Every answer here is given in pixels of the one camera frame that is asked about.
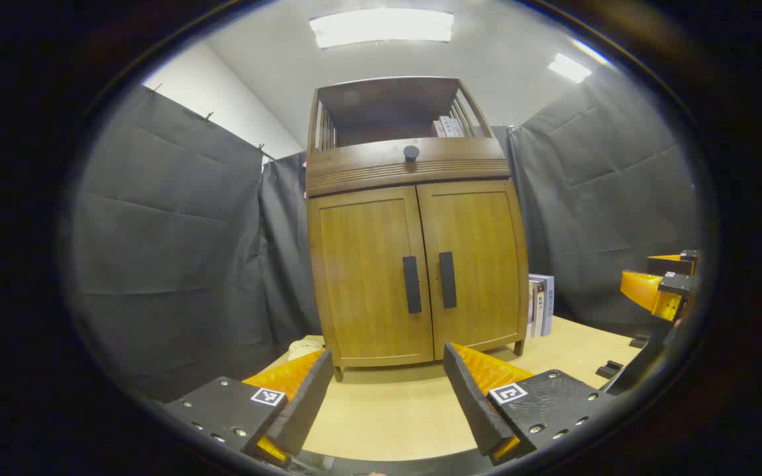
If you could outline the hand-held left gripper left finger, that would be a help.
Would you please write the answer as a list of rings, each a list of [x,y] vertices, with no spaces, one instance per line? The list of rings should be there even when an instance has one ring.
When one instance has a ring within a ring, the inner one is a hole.
[[[163,408],[233,452],[286,467],[308,439],[333,379],[332,361],[321,349],[242,381],[216,377]]]

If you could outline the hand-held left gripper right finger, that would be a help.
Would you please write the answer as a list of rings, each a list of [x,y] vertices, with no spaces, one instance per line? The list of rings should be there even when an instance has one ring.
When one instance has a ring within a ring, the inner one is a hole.
[[[532,374],[461,344],[445,344],[443,365],[478,451],[495,466],[556,445],[614,403],[561,370]]]

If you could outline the wooden shoe cabinet door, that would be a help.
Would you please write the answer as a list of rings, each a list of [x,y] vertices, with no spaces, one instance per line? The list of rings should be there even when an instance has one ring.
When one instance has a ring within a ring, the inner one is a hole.
[[[433,353],[449,342],[474,350],[512,344],[521,354],[529,319],[527,248],[510,180],[415,187],[433,320]]]
[[[347,368],[435,359],[414,186],[310,198],[308,237],[321,329],[337,377]]]

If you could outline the wooden double-door shoe cabinet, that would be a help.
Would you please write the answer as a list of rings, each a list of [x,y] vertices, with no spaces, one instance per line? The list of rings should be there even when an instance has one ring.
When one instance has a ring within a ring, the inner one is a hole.
[[[439,116],[460,120],[466,137],[436,138],[433,120]],[[407,145],[420,150],[413,163],[405,162]],[[463,80],[453,77],[381,77],[318,87],[306,162],[306,210],[310,198],[435,182],[510,180],[516,190],[485,114]]]

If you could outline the white plush toy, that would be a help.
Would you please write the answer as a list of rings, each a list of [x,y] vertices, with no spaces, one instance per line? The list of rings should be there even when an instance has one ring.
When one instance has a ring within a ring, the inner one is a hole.
[[[318,350],[325,350],[324,337],[321,335],[308,335],[300,340],[293,341],[288,346],[287,359],[289,362],[292,362],[303,358],[303,356],[318,352]]]

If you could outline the grey upright book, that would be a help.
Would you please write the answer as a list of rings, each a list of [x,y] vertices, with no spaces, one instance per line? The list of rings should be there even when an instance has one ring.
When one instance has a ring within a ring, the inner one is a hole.
[[[542,316],[542,329],[540,335],[547,337],[552,333],[553,317],[554,317],[554,292],[556,287],[554,286],[553,275],[539,275],[544,283],[544,316]]]

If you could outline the black backdrop cloth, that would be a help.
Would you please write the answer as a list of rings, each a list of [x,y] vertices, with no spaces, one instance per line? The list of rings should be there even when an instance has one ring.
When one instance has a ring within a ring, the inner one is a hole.
[[[556,277],[558,311],[624,335],[652,329],[619,296],[620,272],[706,243],[680,125],[606,71],[523,126],[492,130],[532,271]],[[117,100],[67,226],[77,316],[125,385],[171,401],[218,376],[252,376],[321,333],[305,160],[264,165],[249,142],[145,85]]]

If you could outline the small rectangular ceiling light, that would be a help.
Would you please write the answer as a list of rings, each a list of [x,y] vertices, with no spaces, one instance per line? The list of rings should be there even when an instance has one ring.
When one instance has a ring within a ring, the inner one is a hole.
[[[572,81],[575,84],[583,82],[584,79],[592,75],[590,69],[560,52],[558,52],[558,54],[554,56],[554,59],[548,64],[548,69],[554,73],[558,73],[558,75],[561,75],[563,78],[569,79],[569,81]]]

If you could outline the pink and white shelf books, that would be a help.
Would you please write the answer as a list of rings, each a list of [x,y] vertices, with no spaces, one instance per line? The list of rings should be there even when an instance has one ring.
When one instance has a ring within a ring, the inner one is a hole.
[[[433,120],[433,133],[436,138],[465,138],[466,130],[456,117],[439,116]]]

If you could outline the large rectangular ceiling light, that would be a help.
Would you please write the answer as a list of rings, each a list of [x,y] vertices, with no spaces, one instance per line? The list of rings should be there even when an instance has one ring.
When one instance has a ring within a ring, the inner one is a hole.
[[[321,49],[387,40],[450,42],[453,24],[454,13],[414,8],[350,10],[309,20]]]

